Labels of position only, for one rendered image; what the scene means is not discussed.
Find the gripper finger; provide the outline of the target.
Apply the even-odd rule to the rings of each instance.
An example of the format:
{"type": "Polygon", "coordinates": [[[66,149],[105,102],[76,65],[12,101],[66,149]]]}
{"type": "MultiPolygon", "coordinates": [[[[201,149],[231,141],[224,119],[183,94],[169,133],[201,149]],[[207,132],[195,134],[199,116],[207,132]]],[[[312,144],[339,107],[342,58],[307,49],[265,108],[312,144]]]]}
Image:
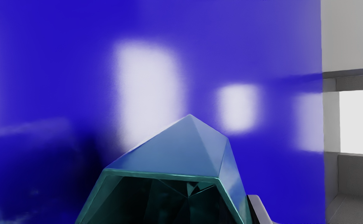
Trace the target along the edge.
{"type": "Polygon", "coordinates": [[[275,224],[270,218],[261,199],[257,195],[247,195],[253,224],[275,224]]]}

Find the teal faceted mug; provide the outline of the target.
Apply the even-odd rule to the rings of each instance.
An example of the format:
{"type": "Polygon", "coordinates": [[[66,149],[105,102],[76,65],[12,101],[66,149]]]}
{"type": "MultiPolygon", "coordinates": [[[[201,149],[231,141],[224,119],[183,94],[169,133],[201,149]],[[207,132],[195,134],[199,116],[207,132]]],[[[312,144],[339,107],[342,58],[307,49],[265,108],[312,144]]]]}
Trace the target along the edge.
{"type": "Polygon", "coordinates": [[[100,174],[75,224],[253,224],[226,136],[192,115],[100,174]]]}

